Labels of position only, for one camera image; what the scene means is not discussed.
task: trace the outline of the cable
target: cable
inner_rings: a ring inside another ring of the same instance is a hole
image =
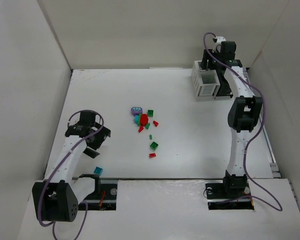
[[[83,220],[82,220],[82,224],[81,224],[81,227],[77,233],[77,235],[75,236],[74,240],[77,240],[81,231],[82,231],[82,228],[84,227],[84,224],[86,222],[86,218],[87,218],[87,214],[88,214],[88,203],[86,201],[82,201],[82,203],[85,204],[85,212],[84,212],[84,217],[83,217]],[[54,237],[55,240],[58,240],[57,239],[57,236],[56,236],[56,232],[55,232],[55,227],[56,227],[56,222],[53,223],[52,225],[52,235]]]
[[[234,75],[236,75],[240,80],[241,82],[243,82],[244,84],[248,85],[250,88],[256,90],[261,98],[262,98],[262,101],[263,101],[263,115],[262,115],[262,120],[261,120],[261,124],[260,124],[260,128],[259,130],[257,131],[257,133],[246,143],[246,146],[245,146],[245,149],[244,149],[244,155],[243,155],[243,169],[244,169],[244,172],[247,176],[247,178],[253,182],[255,185],[257,185],[259,188],[261,188],[262,190],[264,190],[266,193],[268,193],[275,201],[276,203],[278,204],[279,208],[273,206],[272,204],[268,203],[267,201],[261,199],[260,197],[257,197],[257,196],[241,196],[241,197],[238,197],[238,198],[235,198],[235,199],[230,199],[230,200],[226,200],[226,201],[220,201],[218,203],[220,204],[224,204],[224,203],[229,203],[229,202],[232,202],[232,201],[236,201],[236,200],[239,200],[239,199],[244,199],[244,198],[255,198],[255,199],[258,199],[262,202],[264,202],[265,204],[269,205],[270,207],[274,208],[275,210],[279,211],[279,212],[282,212],[283,211],[283,208],[280,204],[280,202],[278,201],[278,199],[270,192],[268,191],[267,189],[265,189],[263,186],[261,186],[259,183],[257,183],[255,180],[253,180],[250,175],[248,174],[248,171],[247,171],[247,151],[248,151],[248,147],[250,145],[250,143],[256,139],[256,137],[261,133],[264,125],[265,125],[265,120],[266,120],[266,99],[265,99],[265,96],[263,95],[263,93],[255,86],[251,85],[250,83],[248,83],[247,81],[245,81],[240,75],[239,73],[237,73],[235,70],[233,70],[231,67],[229,67],[228,65],[224,64],[223,62],[219,61],[217,58],[215,58],[212,53],[208,50],[208,47],[207,47],[207,44],[206,44],[206,36],[207,35],[213,35],[214,37],[216,37],[216,35],[213,33],[213,32],[206,32],[203,36],[203,45],[204,45],[204,48],[206,50],[206,52],[210,55],[210,57],[215,60],[218,64],[220,64],[221,66],[229,69]]]
[[[60,163],[56,166],[56,168],[52,171],[52,173],[50,174],[49,178],[46,180],[46,183],[45,185],[43,186],[43,189],[42,189],[42,192],[41,192],[41,195],[40,195],[40,198],[39,198],[39,203],[38,203],[38,221],[39,221],[39,224],[42,226],[42,227],[48,227],[50,225],[53,224],[53,228],[52,228],[52,234],[53,234],[53,237],[54,239],[57,240],[57,238],[55,237],[55,233],[54,233],[54,222],[51,221],[49,223],[44,223],[42,221],[42,215],[41,215],[41,211],[42,211],[42,203],[43,203],[43,200],[44,200],[44,195],[45,195],[45,192],[48,188],[48,185],[51,181],[51,179],[53,178],[53,176],[56,174],[57,170],[61,167],[61,165],[67,160],[67,158],[71,155],[72,151],[80,144],[82,143],[83,141],[85,141],[86,139],[96,135],[97,133],[99,133],[101,131],[101,129],[104,127],[104,118],[99,114],[97,113],[96,111],[93,111],[93,110],[88,110],[88,109],[85,109],[85,110],[80,110],[80,111],[77,111],[75,112],[74,114],[72,114],[68,120],[68,123],[67,123],[67,127],[70,126],[70,121],[71,119],[73,118],[74,115],[78,114],[78,113],[82,113],[82,112],[92,112],[96,115],[98,115],[102,121],[102,124],[101,126],[98,128],[97,131],[95,132],[92,132],[91,134],[85,136],[84,138],[80,139],[75,145],[73,145],[73,147],[71,148],[71,150],[64,156],[64,158],[60,161]],[[87,215],[87,212],[88,212],[88,204],[86,203],[86,207],[85,207],[85,217],[82,221],[82,224],[81,224],[81,228],[80,228],[80,231],[79,231],[79,234],[85,224],[85,220],[86,220],[86,215]]]

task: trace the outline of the white wall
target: white wall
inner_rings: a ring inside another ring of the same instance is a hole
[[[289,2],[249,76],[265,93],[267,133],[300,208],[300,0]]]
[[[17,238],[71,71],[35,0],[0,0],[0,240]]]
[[[203,35],[251,66],[289,0],[39,0],[73,69],[192,67]]]

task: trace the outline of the blue and purple toy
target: blue and purple toy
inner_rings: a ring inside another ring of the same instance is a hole
[[[134,106],[134,107],[132,107],[132,108],[131,108],[131,114],[132,114],[133,116],[137,116],[137,115],[139,115],[139,114],[142,114],[142,108],[139,107],[139,106]]]

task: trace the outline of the red block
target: red block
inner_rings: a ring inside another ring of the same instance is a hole
[[[156,157],[156,156],[157,156],[157,155],[156,155],[155,153],[150,153],[150,154],[149,154],[149,158],[151,158],[151,159],[154,158],[154,157]]]
[[[140,117],[140,125],[145,127],[148,124],[149,118],[147,114],[142,114]]]

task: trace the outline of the blue block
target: blue block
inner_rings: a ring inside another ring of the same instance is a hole
[[[99,176],[102,174],[102,172],[103,172],[103,169],[100,168],[100,167],[96,167],[95,170],[94,170],[94,173],[98,174]]]
[[[134,116],[134,123],[137,124],[138,123],[138,120],[139,120],[139,115],[137,116]]]

